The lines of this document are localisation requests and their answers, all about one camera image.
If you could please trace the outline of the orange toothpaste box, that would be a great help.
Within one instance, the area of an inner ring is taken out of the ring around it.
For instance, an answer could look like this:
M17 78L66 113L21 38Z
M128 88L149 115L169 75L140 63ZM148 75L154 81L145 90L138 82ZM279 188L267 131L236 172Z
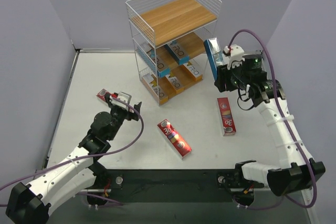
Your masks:
M199 71L197 64L190 61L183 64L183 67L186 69L187 73L191 76L194 81L202 80L203 75Z
M184 91L184 86L182 85L178 77L173 74L173 72L165 75L165 78L169 82L170 86L173 88L175 94L179 94Z
M157 79L154 75L147 73L141 77L141 81L147 90L150 92L152 97L158 103L158 105L162 105L168 101L168 95L158 84Z

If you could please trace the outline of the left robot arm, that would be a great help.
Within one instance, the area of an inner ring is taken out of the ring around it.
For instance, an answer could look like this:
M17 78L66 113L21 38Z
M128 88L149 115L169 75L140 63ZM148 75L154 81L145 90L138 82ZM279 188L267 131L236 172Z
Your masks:
M125 120L143 121L142 103L130 105L131 96L124 92L107 94L109 112L99 112L87 135L59 164L31 175L32 181L22 179L13 186L6 216L13 223L46 223L52 213L71 197L88 187L105 185L106 169L98 160L111 155L112 141Z

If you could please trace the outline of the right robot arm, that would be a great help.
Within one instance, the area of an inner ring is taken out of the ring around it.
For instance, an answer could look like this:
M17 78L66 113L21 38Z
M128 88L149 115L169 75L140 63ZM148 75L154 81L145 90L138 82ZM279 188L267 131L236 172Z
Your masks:
M233 181L245 186L250 181L268 186L276 196L309 189L325 173L323 162L316 162L299 137L289 113L279 81L268 79L261 55L245 55L230 67L221 53L209 58L220 92L245 91L253 107L265 120L274 141L279 167L247 161L233 172Z

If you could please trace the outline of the teal toothpaste box with label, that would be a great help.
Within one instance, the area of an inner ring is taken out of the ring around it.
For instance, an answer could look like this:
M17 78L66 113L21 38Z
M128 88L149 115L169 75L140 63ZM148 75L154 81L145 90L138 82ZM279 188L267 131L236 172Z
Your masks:
M150 44L144 42L137 45L137 53L153 72L157 71L158 77L163 78L170 74L170 68L165 64L159 55L154 53L154 49L150 46Z

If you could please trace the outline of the light blue toothpaste box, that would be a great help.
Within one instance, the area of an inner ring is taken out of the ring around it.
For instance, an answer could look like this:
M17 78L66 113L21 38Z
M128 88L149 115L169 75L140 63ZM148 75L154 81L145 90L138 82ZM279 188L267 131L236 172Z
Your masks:
M211 71L214 77L214 80L217 80L218 70L220 66L226 65L223 51L219 45L217 38L210 38L204 41L205 51L208 57L208 62L211 67Z

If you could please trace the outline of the silver blue toothpaste box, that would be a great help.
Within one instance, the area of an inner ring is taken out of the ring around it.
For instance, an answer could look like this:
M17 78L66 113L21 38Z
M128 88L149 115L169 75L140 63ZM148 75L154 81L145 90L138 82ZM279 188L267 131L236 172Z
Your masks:
M164 45L164 47L174 58L178 65L183 65L189 61L189 54L177 40L174 40Z

